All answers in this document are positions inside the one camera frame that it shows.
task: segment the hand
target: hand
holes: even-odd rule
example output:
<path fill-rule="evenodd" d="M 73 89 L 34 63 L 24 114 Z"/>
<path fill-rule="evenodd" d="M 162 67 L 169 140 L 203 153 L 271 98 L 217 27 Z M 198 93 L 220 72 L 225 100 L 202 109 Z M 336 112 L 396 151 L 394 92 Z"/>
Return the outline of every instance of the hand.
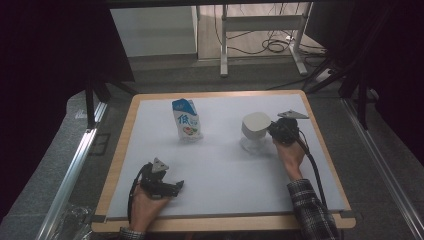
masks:
<path fill-rule="evenodd" d="M 134 190 L 129 229 L 136 232 L 146 232 L 147 227 L 170 200 L 169 197 L 153 200 L 137 184 Z"/>
<path fill-rule="evenodd" d="M 298 142 L 291 145 L 286 145 L 273 139 L 272 142 L 277 147 L 278 157 L 283 162 L 287 174 L 291 181 L 302 179 L 302 172 L 300 171 L 300 164 L 302 164 L 305 156 L 305 151 Z"/>

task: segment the plaid sleeve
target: plaid sleeve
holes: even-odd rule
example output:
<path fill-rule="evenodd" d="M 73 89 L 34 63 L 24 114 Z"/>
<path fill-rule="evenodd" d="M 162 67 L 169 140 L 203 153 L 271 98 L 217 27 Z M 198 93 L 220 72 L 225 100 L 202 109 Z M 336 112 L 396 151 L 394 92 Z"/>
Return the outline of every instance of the plaid sleeve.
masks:
<path fill-rule="evenodd" d="M 129 230 L 128 228 L 121 227 L 119 231 L 119 240 L 144 240 L 145 234 L 141 232 L 134 232 Z"/>
<path fill-rule="evenodd" d="M 336 223 L 327 208 L 318 199 L 307 179 L 287 185 L 293 202 L 294 213 L 305 239 L 339 239 Z"/>

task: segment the person's left hand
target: person's left hand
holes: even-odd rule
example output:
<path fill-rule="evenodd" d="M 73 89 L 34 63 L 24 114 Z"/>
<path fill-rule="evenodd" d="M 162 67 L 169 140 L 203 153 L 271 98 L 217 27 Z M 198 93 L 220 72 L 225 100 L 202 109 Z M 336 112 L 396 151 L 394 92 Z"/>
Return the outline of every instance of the person's left hand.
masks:
<path fill-rule="evenodd" d="M 133 195 L 129 229 L 145 233 L 149 224 L 170 200 L 170 197 L 164 197 L 158 200 L 151 199 L 140 185 L 137 184 Z"/>

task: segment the gray carpet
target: gray carpet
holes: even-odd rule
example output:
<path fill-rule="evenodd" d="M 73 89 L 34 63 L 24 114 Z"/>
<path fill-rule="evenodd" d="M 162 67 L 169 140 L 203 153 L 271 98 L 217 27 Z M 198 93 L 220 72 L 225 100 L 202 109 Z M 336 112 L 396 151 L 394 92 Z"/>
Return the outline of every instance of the gray carpet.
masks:
<path fill-rule="evenodd" d="M 140 93 L 265 90 L 301 79 L 290 59 L 266 64 L 261 64 L 260 61 L 230 62 L 228 78 L 220 78 L 216 63 L 190 67 L 164 65 L 162 69 L 138 69 L 134 67 L 134 61 L 132 63 L 136 82 L 127 85 Z M 344 231 L 345 239 L 414 239 L 337 96 L 339 85 L 336 82 L 308 98 L 357 216 L 356 227 Z M 280 89 L 299 89 L 301 86 L 302 83 Z M 131 101 L 128 93 L 111 85 L 108 87 L 112 99 L 69 200 L 74 205 L 92 209 L 96 207 L 100 197 Z M 85 119 L 75 118 L 78 110 L 85 108 L 83 97 L 84 93 L 81 93 L 69 101 L 68 115 L 39 170 L 2 222 L 0 239 L 33 239 L 36 236 L 86 127 Z M 422 216 L 422 166 L 379 118 L 372 105 L 368 107 L 368 123 L 370 132 L 381 147 L 392 171 Z M 33 224 L 21 231 L 21 219 Z M 244 234 L 243 239 L 282 239 L 285 235 L 282 232 L 234 234 Z M 214 239 L 223 239 L 223 236 L 225 234 Z M 152 235 L 154 239 L 184 239 L 183 237 L 181 234 Z M 208 235 L 199 234 L 198 237 L 207 239 Z M 92 239 L 102 239 L 102 236 L 92 234 Z"/>

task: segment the wooden border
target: wooden border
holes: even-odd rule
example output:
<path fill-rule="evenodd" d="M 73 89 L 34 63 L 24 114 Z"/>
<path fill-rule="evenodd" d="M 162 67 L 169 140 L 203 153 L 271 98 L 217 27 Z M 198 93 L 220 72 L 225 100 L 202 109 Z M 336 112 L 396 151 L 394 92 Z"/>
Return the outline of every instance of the wooden border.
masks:
<path fill-rule="evenodd" d="M 126 150 L 131 137 L 131 132 L 137 116 L 140 103 L 143 100 L 159 99 L 180 99 L 180 98 L 207 98 L 207 97 L 240 97 L 240 96 L 267 96 L 281 94 L 299 94 L 305 104 L 309 118 L 315 128 L 317 137 L 321 144 L 324 155 L 327 159 L 330 171 L 344 200 L 346 211 L 351 211 L 349 201 L 341 185 L 340 179 L 334 168 L 328 149 L 322 138 L 321 132 L 316 123 L 311 106 L 303 91 L 300 90 L 277 90 L 277 91 L 244 91 L 244 92 L 199 92 L 199 93 L 164 93 L 164 94 L 139 94 L 134 96 L 130 109 L 125 119 L 124 127 L 118 141 L 115 155 L 103 187 L 102 195 L 96 209 L 95 215 L 106 216 L 112 201 L 116 185 L 119 180 L 122 165 L 125 159 Z M 342 218 L 340 213 L 333 214 L 338 228 L 353 228 L 356 225 L 354 217 Z M 92 223 L 94 232 L 118 232 L 120 227 L 127 227 L 128 221 L 108 221 L 103 223 Z M 193 232 L 193 231 L 241 231 L 241 230 L 289 230 L 299 229 L 297 220 L 292 214 L 279 216 L 251 216 L 251 217 L 213 217 L 213 218 L 183 218 L 183 219 L 157 219 L 150 227 L 151 232 Z"/>

